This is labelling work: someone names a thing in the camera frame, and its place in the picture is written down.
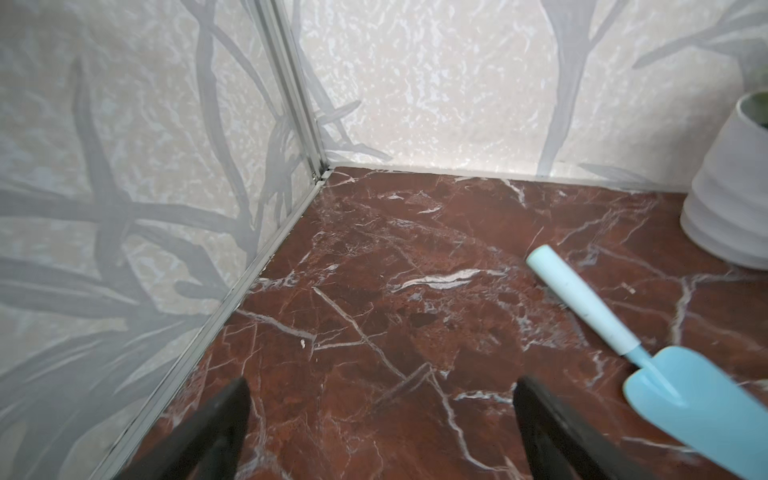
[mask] marble floor tile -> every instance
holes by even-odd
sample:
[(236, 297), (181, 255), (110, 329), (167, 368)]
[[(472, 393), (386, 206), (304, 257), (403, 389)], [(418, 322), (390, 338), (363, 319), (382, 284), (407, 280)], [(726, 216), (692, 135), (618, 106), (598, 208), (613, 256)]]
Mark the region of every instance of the marble floor tile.
[(633, 368), (524, 262), (549, 243), (652, 353), (698, 350), (768, 402), (768, 274), (692, 244), (683, 199), (339, 168), (138, 455), (244, 376), (241, 480), (530, 478), (529, 374), (659, 478), (734, 478), (628, 406)]

